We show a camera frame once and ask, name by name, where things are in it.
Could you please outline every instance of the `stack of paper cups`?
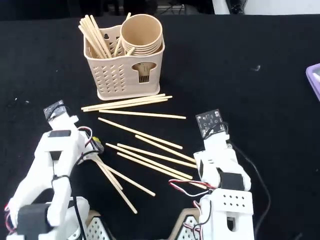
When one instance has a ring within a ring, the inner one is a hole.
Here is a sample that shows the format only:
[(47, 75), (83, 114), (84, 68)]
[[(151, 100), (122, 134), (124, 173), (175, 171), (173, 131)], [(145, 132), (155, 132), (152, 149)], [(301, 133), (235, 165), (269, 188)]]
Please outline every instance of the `stack of paper cups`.
[(151, 55), (161, 50), (162, 25), (154, 16), (137, 14), (123, 22), (120, 38), (126, 52), (134, 48), (131, 55)]

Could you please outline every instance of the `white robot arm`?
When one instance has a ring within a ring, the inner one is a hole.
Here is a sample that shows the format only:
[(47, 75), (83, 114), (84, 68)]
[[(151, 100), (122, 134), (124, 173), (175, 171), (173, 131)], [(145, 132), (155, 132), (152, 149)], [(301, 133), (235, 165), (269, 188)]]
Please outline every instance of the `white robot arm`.
[(238, 164), (228, 126), (219, 110), (196, 116), (205, 150), (194, 158), (202, 182), (216, 188), (200, 199), (200, 234), (203, 240), (254, 240), (251, 179)]
[[(6, 210), (15, 229), (7, 240), (68, 239), (79, 237), (77, 207), (82, 226), (88, 217), (89, 204), (83, 197), (71, 198), (69, 176), (85, 153), (97, 154), (94, 144), (84, 131), (78, 130), (76, 116), (70, 117), (59, 101), (44, 110), (52, 131), (42, 135), (34, 152), (34, 161), (27, 176), (19, 184)], [(45, 189), (53, 188), (52, 202), (32, 204)]]

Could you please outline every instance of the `wooden chopstick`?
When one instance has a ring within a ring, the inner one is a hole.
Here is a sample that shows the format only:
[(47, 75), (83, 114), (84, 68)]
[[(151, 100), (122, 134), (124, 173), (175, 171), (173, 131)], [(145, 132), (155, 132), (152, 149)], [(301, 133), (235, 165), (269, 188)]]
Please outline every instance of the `wooden chopstick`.
[(99, 58), (103, 59), (104, 56), (100, 53), (99, 48), (96, 46), (96, 44), (92, 40), (89, 33), (81, 25), (79, 25), (78, 28), (80, 29), (84, 37), (87, 39), (87, 41), (90, 43), (90, 45), (92, 46), (95, 53), (99, 56)]
[(96, 108), (110, 107), (110, 106), (117, 106), (117, 105), (124, 105), (124, 104), (140, 103), (140, 102), (149, 101), (150, 99), (153, 99), (153, 98), (164, 97), (165, 95), (166, 94), (162, 93), (162, 94), (157, 94), (157, 95), (132, 98), (132, 99), (129, 99), (129, 100), (114, 101), (114, 102), (102, 103), (102, 104), (91, 105), (91, 106), (83, 106), (83, 107), (81, 107), (81, 110), (84, 110), (84, 109), (96, 109)]
[(126, 153), (126, 154), (129, 154), (129, 155), (131, 155), (131, 156), (133, 156), (133, 157), (135, 157), (135, 158), (137, 158), (137, 159), (143, 160), (143, 161), (145, 161), (145, 162), (147, 162), (147, 163), (149, 163), (149, 164), (152, 164), (152, 165), (157, 166), (157, 167), (159, 167), (159, 168), (165, 169), (165, 170), (167, 170), (167, 171), (169, 171), (169, 172), (172, 172), (172, 173), (174, 173), (174, 174), (180, 175), (180, 176), (182, 176), (182, 177), (184, 177), (184, 178), (186, 178), (186, 179), (191, 180), (191, 179), (193, 178), (191, 175), (188, 175), (188, 174), (186, 174), (186, 173), (184, 173), (184, 172), (175, 170), (175, 169), (173, 169), (172, 167), (168, 167), (168, 166), (163, 165), (163, 164), (161, 164), (161, 163), (158, 163), (158, 162), (156, 162), (156, 161), (152, 161), (152, 160), (150, 160), (150, 159), (148, 159), (148, 158), (146, 158), (146, 157), (144, 157), (144, 156), (138, 155), (138, 154), (136, 154), (136, 153), (134, 153), (134, 152), (132, 152), (132, 151), (126, 150), (126, 149), (124, 149), (124, 148), (121, 148), (121, 147), (112, 145), (112, 144), (107, 143), (107, 142), (105, 143), (105, 145), (109, 146), (110, 148), (113, 148), (113, 149), (116, 149), (116, 150), (118, 150), (118, 151), (121, 151), (121, 152), (124, 152), (124, 153)]
[(98, 24), (96, 23), (96, 20), (95, 20), (94, 16), (90, 15), (90, 18), (89, 18), (88, 15), (85, 15), (84, 17), (86, 19), (88, 19), (88, 20), (91, 19), (92, 25), (93, 25), (93, 27), (95, 29), (95, 32), (96, 32), (97, 38), (99, 39), (100, 44), (102, 45), (102, 47), (103, 47), (105, 53), (107, 54), (108, 58), (112, 58), (109, 46), (107, 46), (105, 38), (102, 36), (102, 33), (101, 33), (101, 31), (100, 31), (100, 29), (98, 27)]
[[(104, 164), (104, 162), (101, 160), (101, 158), (100, 158), (98, 155), (95, 156), (95, 159), (96, 159), (98, 162)], [(118, 182), (118, 180), (115, 178), (115, 176), (114, 176), (108, 169), (105, 169), (105, 170), (106, 170), (107, 173), (110, 175), (110, 177), (111, 177), (112, 180), (115, 182), (115, 184), (117, 184), (118, 187), (119, 187), (121, 190), (123, 190), (124, 188), (121, 186), (120, 182)]]
[(141, 189), (142, 191), (146, 192), (147, 194), (151, 195), (151, 196), (156, 196), (156, 194), (153, 191), (150, 191), (149, 189), (145, 188), (144, 186), (140, 185), (139, 183), (133, 181), (132, 179), (130, 179), (129, 177), (121, 174), (120, 172), (114, 170), (113, 168), (109, 167), (108, 165), (106, 165), (103, 162), (100, 162), (99, 164), (103, 165), (103, 167), (105, 169), (108, 169), (110, 172), (114, 173), (115, 175), (117, 175), (118, 177), (122, 178), (123, 180), (126, 180), (128, 183), (131, 183), (132, 185), (134, 185), (135, 187), (137, 187), (138, 189)]
[(97, 161), (96, 159), (92, 159), (92, 161), (94, 161), (99, 168), (101, 169), (101, 171), (104, 173), (104, 175), (108, 178), (110, 177), (111, 181), (113, 184), (117, 185), (119, 189), (123, 190), (123, 187), (120, 185), (120, 183), (116, 180), (116, 178), (111, 174), (111, 172), (107, 169), (105, 169), (99, 161)]
[(94, 41), (94, 44), (96, 45), (96, 47), (99, 49), (99, 52), (102, 54), (102, 56), (104, 58), (107, 58), (107, 55), (105, 53), (105, 51), (103, 50), (103, 48), (101, 47), (96, 34), (94, 33), (94, 30), (92, 29), (92, 27), (90, 27), (88, 21), (83, 18), (80, 20), (80, 25), (88, 32), (90, 33), (90, 37), (91, 39)]
[[(126, 16), (125, 20), (127, 20), (128, 18), (131, 17), (131, 12), (128, 12), (128, 15)], [(118, 49), (120, 47), (121, 44), (121, 37), (118, 38), (118, 42), (116, 43), (115, 49), (114, 49), (114, 53), (113, 56), (116, 57), (118, 54)]]
[(154, 100), (150, 99), (150, 101), (142, 101), (142, 102), (136, 102), (136, 103), (130, 103), (130, 104), (124, 104), (124, 105), (117, 105), (117, 106), (105, 106), (105, 107), (99, 107), (99, 108), (83, 109), (82, 111), (93, 112), (93, 111), (99, 111), (99, 110), (121, 109), (121, 108), (127, 108), (127, 107), (139, 106), (139, 105), (156, 104), (156, 103), (166, 102), (170, 97), (172, 96), (168, 96), (167, 99), (160, 99), (161, 97), (157, 97), (157, 98), (154, 98)]
[(123, 115), (136, 115), (136, 116), (147, 116), (147, 117), (158, 117), (158, 118), (169, 118), (169, 119), (186, 119), (185, 116), (149, 113), (149, 112), (114, 111), (114, 110), (99, 110), (99, 112), (105, 113), (105, 114), (123, 114)]
[(128, 132), (132, 132), (132, 133), (134, 133), (134, 134), (138, 134), (138, 135), (144, 136), (144, 137), (146, 137), (146, 138), (149, 138), (149, 139), (152, 139), (152, 140), (154, 140), (154, 141), (158, 141), (158, 142), (160, 142), (160, 143), (163, 143), (163, 144), (166, 144), (166, 145), (175, 147), (175, 148), (177, 148), (177, 149), (182, 149), (182, 146), (177, 145), (177, 144), (174, 144), (174, 143), (172, 143), (172, 142), (169, 142), (169, 141), (166, 141), (166, 140), (162, 140), (162, 139), (160, 139), (160, 138), (158, 138), (158, 137), (151, 136), (151, 135), (149, 135), (149, 134), (146, 134), (146, 133), (143, 133), (143, 132), (134, 130), (134, 129), (132, 129), (132, 128), (129, 128), (129, 127), (120, 125), (120, 124), (118, 124), (118, 123), (109, 121), (109, 120), (104, 119), (104, 118), (101, 118), (101, 117), (98, 117), (98, 119), (99, 119), (100, 121), (106, 123), (106, 124), (110, 124), (110, 125), (112, 125), (112, 126), (115, 126), (115, 127), (117, 127), (117, 128), (126, 130), (126, 131), (128, 131)]
[(173, 163), (176, 163), (176, 164), (180, 164), (180, 165), (184, 165), (184, 166), (187, 166), (187, 167), (190, 167), (190, 168), (197, 169), (197, 165), (192, 164), (192, 163), (188, 163), (188, 162), (185, 162), (185, 161), (180, 161), (180, 160), (177, 160), (177, 159), (174, 159), (174, 158), (171, 158), (171, 157), (167, 157), (167, 156), (162, 156), (162, 155), (159, 155), (159, 154), (156, 154), (156, 153), (153, 153), (153, 152), (145, 151), (145, 150), (142, 150), (142, 149), (139, 149), (139, 148), (136, 148), (136, 147), (132, 147), (132, 146), (128, 146), (128, 145), (124, 145), (124, 144), (121, 144), (121, 143), (118, 143), (117, 146), (120, 147), (120, 148), (129, 149), (129, 150), (141, 153), (141, 154), (146, 154), (146, 155), (153, 156), (153, 157), (156, 157), (156, 158), (159, 158), (159, 159), (167, 160), (167, 161), (170, 161), (170, 162), (173, 162)]
[[(123, 154), (123, 153), (121, 153), (121, 152), (117, 152), (116, 154), (118, 154), (119, 156), (121, 156), (121, 157), (123, 157), (123, 158), (129, 159), (129, 160), (131, 160), (131, 161), (133, 161), (133, 162), (135, 162), (135, 163), (141, 164), (141, 165), (143, 165), (143, 166), (145, 166), (145, 167), (147, 167), (147, 168), (150, 168), (150, 169), (156, 170), (156, 171), (158, 171), (158, 172), (161, 172), (161, 173), (163, 173), (163, 174), (169, 175), (169, 176), (171, 176), (171, 177), (173, 177), (173, 178), (176, 178), (176, 179), (179, 179), (179, 180), (183, 180), (183, 181), (188, 181), (188, 179), (185, 178), (185, 177), (179, 176), (179, 175), (177, 175), (177, 174), (175, 174), (175, 173), (169, 172), (169, 171), (167, 171), (167, 170), (164, 170), (164, 169), (162, 169), (162, 168), (160, 168), (160, 167), (154, 166), (154, 165), (149, 164), (149, 163), (147, 163), (147, 162), (138, 160), (138, 159), (136, 159), (136, 158), (134, 158), (134, 157), (128, 156), (128, 155)], [(206, 188), (207, 188), (206, 186), (203, 186), (203, 185), (200, 185), (200, 184), (196, 184), (196, 183), (190, 183), (190, 184), (195, 185), (195, 186), (197, 186), (197, 187), (199, 187), (199, 188), (202, 188), (202, 189), (206, 189)]]
[[(96, 162), (96, 164), (100, 167), (100, 169), (101, 169), (102, 171), (105, 170), (102, 166), (99, 165), (98, 162)], [(132, 212), (133, 212), (134, 214), (137, 214), (137, 213), (138, 213), (137, 209), (136, 209), (136, 208), (133, 206), (133, 204), (129, 201), (129, 199), (126, 197), (126, 195), (121, 191), (121, 189), (118, 187), (118, 185), (113, 182), (112, 178), (111, 178), (108, 174), (106, 174), (105, 176), (108, 178), (108, 180), (109, 180), (109, 181), (111, 182), (111, 184), (114, 186), (114, 188), (117, 190), (117, 192), (118, 192), (118, 193), (120, 194), (120, 196), (123, 198), (123, 200), (124, 200), (124, 201), (126, 202), (126, 204), (129, 206), (129, 208), (132, 210)]]
[(166, 147), (166, 146), (162, 146), (162, 145), (160, 145), (160, 144), (158, 144), (158, 143), (156, 143), (156, 142), (154, 142), (154, 141), (151, 141), (151, 140), (149, 140), (149, 139), (146, 139), (146, 138), (144, 138), (144, 137), (142, 137), (142, 136), (140, 136), (140, 135), (135, 135), (135, 137), (136, 137), (137, 139), (140, 139), (140, 140), (148, 143), (148, 144), (151, 144), (151, 145), (153, 145), (153, 146), (155, 146), (155, 147), (158, 147), (158, 148), (160, 148), (160, 149), (162, 149), (162, 150), (165, 150), (165, 151), (167, 151), (167, 152), (169, 152), (169, 153), (172, 153), (172, 154), (174, 154), (174, 155), (177, 155), (177, 156), (179, 156), (179, 157), (181, 157), (181, 158), (183, 158), (183, 159), (189, 160), (190, 162), (193, 162), (193, 163), (196, 162), (196, 160), (193, 159), (192, 157), (186, 156), (186, 155), (184, 155), (184, 154), (182, 154), (182, 153), (180, 153), (180, 152), (177, 152), (177, 151), (175, 151), (175, 150), (172, 150), (172, 149), (170, 149), (170, 148), (168, 148), (168, 147)]
[(130, 49), (130, 51), (128, 51), (128, 52), (126, 53), (126, 56), (130, 56), (130, 55), (134, 52), (135, 49), (136, 49), (135, 47), (132, 47), (132, 48)]

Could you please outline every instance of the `black table surface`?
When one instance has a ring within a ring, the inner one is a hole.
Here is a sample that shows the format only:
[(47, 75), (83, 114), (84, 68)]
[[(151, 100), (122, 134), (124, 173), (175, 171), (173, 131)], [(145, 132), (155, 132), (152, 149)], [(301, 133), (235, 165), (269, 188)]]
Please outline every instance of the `black table surface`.
[[(123, 19), (97, 21), (111, 27)], [(78, 126), (92, 127), (103, 143), (170, 157), (97, 117), (180, 144), (192, 156), (204, 148), (194, 116), (219, 108), (232, 141), (255, 162), (271, 194), (258, 239), (320, 239), (320, 103), (305, 74), (320, 62), (320, 15), (162, 16), (160, 21), (166, 44), (160, 92), (173, 99), (127, 110), (187, 120), (81, 112), (80, 107), (101, 101), (83, 56), (79, 19), (0, 22), (0, 205), (13, 196), (42, 134), (50, 130), (43, 108), (60, 99), (79, 117)], [(133, 214), (92, 161), (74, 168), (73, 192), (103, 215), (118, 239), (167, 238), (192, 199), (168, 186), (168, 176), (121, 158), (113, 149), (106, 148), (101, 158), (156, 197), (120, 180), (138, 210)], [(252, 167), (238, 158), (251, 176), (256, 223), (267, 198)], [(197, 178), (195, 169), (161, 162)], [(42, 200), (51, 196), (46, 191)]]

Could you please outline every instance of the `plastic utensil caddy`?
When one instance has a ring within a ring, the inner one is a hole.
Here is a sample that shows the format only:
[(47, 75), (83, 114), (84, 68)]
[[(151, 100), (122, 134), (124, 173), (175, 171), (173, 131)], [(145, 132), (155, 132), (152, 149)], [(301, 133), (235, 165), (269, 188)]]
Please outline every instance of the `plastic utensil caddy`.
[[(101, 28), (107, 45), (113, 54), (120, 37), (121, 25), (110, 28)], [(97, 95), (101, 100), (114, 100), (136, 98), (156, 95), (160, 91), (160, 72), (165, 42), (162, 39), (160, 49), (148, 56), (125, 56), (125, 51), (120, 45), (117, 57), (99, 59), (86, 38), (83, 38), (83, 54), (86, 57), (92, 76), (94, 78)], [(139, 80), (138, 70), (133, 66), (139, 63), (154, 63), (155, 67), (149, 72), (148, 81)]]

